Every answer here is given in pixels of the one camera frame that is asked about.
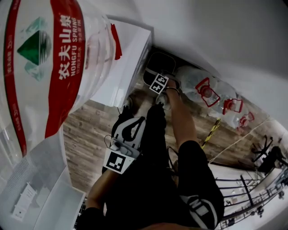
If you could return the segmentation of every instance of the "green triangle logo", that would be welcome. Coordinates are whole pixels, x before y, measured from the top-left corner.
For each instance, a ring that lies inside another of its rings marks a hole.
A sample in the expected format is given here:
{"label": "green triangle logo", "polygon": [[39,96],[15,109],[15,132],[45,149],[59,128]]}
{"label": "green triangle logo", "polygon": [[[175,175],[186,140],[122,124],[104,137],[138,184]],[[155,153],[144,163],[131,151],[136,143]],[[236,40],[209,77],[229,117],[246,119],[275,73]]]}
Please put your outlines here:
{"label": "green triangle logo", "polygon": [[23,45],[17,50],[17,52],[31,61],[35,65],[39,65],[39,38],[40,31],[37,31],[30,38],[28,38]]}
{"label": "green triangle logo", "polygon": [[21,45],[17,52],[38,66],[47,60],[51,48],[48,34],[45,31],[37,31]]}

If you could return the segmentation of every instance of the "yellow black tape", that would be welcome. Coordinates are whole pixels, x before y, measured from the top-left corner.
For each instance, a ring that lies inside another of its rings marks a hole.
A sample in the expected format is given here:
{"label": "yellow black tape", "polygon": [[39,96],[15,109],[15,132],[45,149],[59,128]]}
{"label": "yellow black tape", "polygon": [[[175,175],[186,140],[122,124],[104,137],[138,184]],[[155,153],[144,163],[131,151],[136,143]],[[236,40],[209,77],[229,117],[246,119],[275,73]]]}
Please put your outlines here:
{"label": "yellow black tape", "polygon": [[204,143],[202,144],[201,148],[204,149],[206,143],[210,140],[211,136],[213,135],[213,133],[215,132],[215,130],[220,126],[219,123],[220,123],[221,119],[218,118],[217,121],[215,122],[215,124],[213,125],[211,131],[209,132],[208,136],[206,137]]}

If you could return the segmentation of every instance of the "white box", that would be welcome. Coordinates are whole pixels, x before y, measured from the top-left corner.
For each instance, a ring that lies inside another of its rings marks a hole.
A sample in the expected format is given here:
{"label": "white box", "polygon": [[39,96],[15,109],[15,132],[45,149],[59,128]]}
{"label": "white box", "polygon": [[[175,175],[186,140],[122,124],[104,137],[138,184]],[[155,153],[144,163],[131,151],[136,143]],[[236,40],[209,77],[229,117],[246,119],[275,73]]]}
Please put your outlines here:
{"label": "white box", "polygon": [[151,31],[125,22],[110,22],[115,24],[122,56],[113,61],[107,79],[91,100],[107,106],[122,107],[151,48]]}

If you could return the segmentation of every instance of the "white wall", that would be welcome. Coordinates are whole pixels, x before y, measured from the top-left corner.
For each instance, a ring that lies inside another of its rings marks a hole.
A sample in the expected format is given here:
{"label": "white wall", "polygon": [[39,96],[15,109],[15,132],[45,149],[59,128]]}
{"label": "white wall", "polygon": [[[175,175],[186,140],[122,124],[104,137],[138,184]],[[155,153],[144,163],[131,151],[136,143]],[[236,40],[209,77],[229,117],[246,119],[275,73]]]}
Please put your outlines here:
{"label": "white wall", "polygon": [[90,0],[154,27],[154,44],[206,68],[288,128],[288,8],[282,0]]}

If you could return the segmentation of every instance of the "chair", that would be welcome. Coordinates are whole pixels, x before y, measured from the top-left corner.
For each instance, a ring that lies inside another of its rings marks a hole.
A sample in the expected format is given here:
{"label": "chair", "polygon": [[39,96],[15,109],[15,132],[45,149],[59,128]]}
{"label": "chair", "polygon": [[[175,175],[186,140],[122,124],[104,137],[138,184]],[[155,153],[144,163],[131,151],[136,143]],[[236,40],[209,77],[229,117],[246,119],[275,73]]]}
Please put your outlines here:
{"label": "chair", "polygon": [[274,146],[267,157],[263,159],[263,163],[258,168],[258,171],[268,174],[272,168],[275,168],[276,160],[288,167],[288,163],[284,159],[285,157],[282,155],[281,149],[278,146]]}
{"label": "chair", "polygon": [[251,149],[251,151],[252,151],[252,153],[254,153],[254,154],[259,154],[259,156],[257,156],[254,160],[252,160],[252,162],[255,162],[255,161],[257,161],[261,156],[263,156],[264,154],[266,155],[266,156],[268,156],[268,154],[267,154],[267,150],[269,149],[269,147],[270,147],[270,145],[272,144],[272,142],[273,142],[273,137],[270,137],[270,143],[267,145],[267,136],[265,135],[264,136],[264,138],[265,138],[265,144],[264,144],[264,148],[262,149],[262,150],[260,150],[260,151],[257,151],[257,147],[253,144],[253,146],[254,146],[254,149]]}

